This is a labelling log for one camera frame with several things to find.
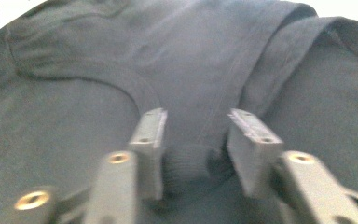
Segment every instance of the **white background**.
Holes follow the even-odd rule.
[[[0,28],[46,0],[0,0]],[[292,0],[311,5],[320,17],[342,16],[358,20],[358,0]]]

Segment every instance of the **brass screw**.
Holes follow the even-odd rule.
[[[313,164],[315,162],[315,159],[308,154],[299,154],[299,153],[292,154],[289,156],[289,159],[291,161],[302,163],[302,164]]]
[[[28,193],[14,204],[17,210],[29,210],[42,206],[50,199],[50,195],[42,190]]]
[[[127,153],[117,153],[109,158],[109,162],[113,164],[119,164],[126,162],[129,158],[130,156]]]

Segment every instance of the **dark gray cloth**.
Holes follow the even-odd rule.
[[[33,186],[90,186],[156,107],[167,206],[153,222],[279,223],[241,195],[227,113],[255,112],[358,189],[358,23],[278,1],[47,1],[0,31],[0,210]]]

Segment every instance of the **garment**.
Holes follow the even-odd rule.
[[[157,107],[167,207],[152,223],[279,223],[269,200],[241,194],[226,150],[233,107],[358,189],[356,49],[357,22],[302,4],[47,1],[0,30],[0,210],[33,186],[92,185],[101,157]]]

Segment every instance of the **black fabric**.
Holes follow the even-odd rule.
[[[164,206],[146,209],[151,223],[280,223],[271,199],[241,194],[229,109],[262,116],[288,149],[320,156],[358,189],[356,92],[358,23],[305,5],[47,1],[0,30],[0,210],[33,186],[62,196],[90,186],[99,159],[163,107]],[[353,178],[342,176],[347,161]]]

